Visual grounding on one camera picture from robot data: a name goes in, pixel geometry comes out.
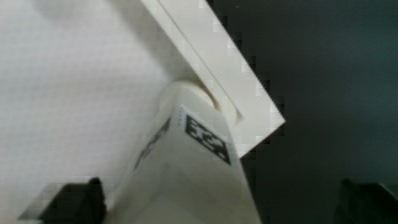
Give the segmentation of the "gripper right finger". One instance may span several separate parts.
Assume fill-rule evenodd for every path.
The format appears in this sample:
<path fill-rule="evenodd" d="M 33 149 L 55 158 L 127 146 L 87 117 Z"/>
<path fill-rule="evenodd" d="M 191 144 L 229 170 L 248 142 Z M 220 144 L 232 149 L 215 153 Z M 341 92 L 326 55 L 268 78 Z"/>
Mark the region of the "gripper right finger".
<path fill-rule="evenodd" d="M 334 224 L 398 224 L 398 184 L 341 181 Z"/>

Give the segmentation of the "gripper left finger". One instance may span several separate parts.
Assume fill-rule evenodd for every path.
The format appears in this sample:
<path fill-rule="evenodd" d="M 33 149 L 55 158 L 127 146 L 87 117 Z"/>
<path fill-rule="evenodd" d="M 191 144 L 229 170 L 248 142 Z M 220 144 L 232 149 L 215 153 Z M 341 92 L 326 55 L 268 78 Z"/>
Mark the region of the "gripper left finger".
<path fill-rule="evenodd" d="M 106 204 L 97 177 L 85 183 L 48 185 L 17 220 L 35 224 L 103 224 Z"/>

